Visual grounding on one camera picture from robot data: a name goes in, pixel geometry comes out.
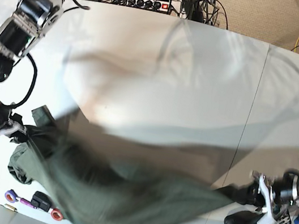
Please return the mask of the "purple tape roll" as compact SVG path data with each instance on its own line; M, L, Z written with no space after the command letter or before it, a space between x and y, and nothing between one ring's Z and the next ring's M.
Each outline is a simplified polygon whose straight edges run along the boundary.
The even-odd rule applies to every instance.
M18 195L11 189L5 192L5 199L10 203L16 203L18 201Z

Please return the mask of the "red tape roll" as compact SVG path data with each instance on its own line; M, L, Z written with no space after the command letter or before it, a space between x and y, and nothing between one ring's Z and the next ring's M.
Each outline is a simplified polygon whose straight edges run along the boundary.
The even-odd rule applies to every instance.
M62 221L63 220L63 215L61 213L61 211L59 209L54 208L51 212L51 217L55 220L55 221Z

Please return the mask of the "dark green t-shirt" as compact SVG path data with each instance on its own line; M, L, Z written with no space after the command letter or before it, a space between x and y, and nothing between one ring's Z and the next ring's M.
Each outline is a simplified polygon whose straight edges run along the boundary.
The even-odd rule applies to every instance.
M16 132L8 171L38 182L72 224L183 224L237 202L249 186L212 189L185 174L125 159L109 159L60 129L43 109L36 125Z

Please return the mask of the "black power strip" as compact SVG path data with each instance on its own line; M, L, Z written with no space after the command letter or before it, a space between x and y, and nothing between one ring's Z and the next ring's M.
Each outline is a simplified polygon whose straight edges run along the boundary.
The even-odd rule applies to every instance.
M160 2L156 0L98 0L99 2L110 3L114 5L121 5L127 7L134 7L138 9L145 9L148 11L161 12L162 14L176 15L180 13L169 3Z

